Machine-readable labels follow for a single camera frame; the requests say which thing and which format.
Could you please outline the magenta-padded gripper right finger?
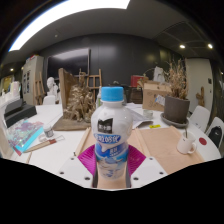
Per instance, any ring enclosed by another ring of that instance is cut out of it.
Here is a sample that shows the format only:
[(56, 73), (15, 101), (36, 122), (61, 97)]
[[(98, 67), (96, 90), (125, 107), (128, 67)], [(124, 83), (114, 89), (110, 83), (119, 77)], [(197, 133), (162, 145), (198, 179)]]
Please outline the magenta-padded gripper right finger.
[(146, 157), (130, 145), (127, 157), (126, 186), (140, 188), (167, 176), (167, 172), (154, 157)]

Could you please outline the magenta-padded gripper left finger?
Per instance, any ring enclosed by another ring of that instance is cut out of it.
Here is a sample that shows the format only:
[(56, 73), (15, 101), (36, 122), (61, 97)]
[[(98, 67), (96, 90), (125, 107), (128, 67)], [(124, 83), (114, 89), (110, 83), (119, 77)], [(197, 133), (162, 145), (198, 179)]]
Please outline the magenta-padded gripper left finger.
[(57, 175), (81, 187), (96, 188), (98, 172), (94, 145), (88, 147), (79, 156), (70, 157)]

